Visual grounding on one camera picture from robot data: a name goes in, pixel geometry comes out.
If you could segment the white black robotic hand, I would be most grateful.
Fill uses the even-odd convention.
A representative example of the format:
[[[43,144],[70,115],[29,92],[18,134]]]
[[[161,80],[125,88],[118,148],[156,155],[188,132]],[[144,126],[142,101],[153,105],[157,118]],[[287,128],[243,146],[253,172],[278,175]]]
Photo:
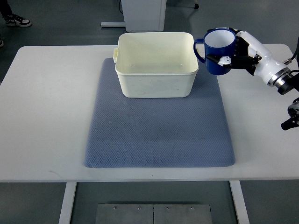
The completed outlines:
[[[274,59],[272,53],[248,32],[227,29],[236,34],[234,54],[223,57],[208,55],[208,59],[230,70],[246,70],[260,77],[268,86],[276,86],[281,94],[292,88],[289,83],[292,79],[291,71],[285,63]]]

